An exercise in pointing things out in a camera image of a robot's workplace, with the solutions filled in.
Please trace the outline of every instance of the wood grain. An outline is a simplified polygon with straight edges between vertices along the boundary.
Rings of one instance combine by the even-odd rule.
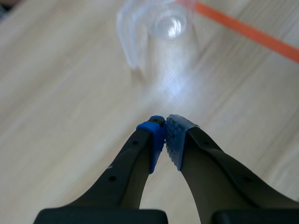
[[[298,0],[204,3],[299,48]],[[118,0],[27,0],[0,22],[0,222],[30,224],[83,194],[151,115],[180,114],[289,197],[299,197],[299,65],[197,16],[193,72],[140,77]],[[199,223],[165,151],[142,208]]]

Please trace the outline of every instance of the screw hole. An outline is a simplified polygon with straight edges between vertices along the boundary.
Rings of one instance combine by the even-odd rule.
[[[252,182],[252,179],[251,179],[250,176],[245,176],[245,177],[243,178],[243,180],[246,181],[246,182]]]
[[[110,182],[115,182],[117,180],[116,176],[111,176],[108,178]]]

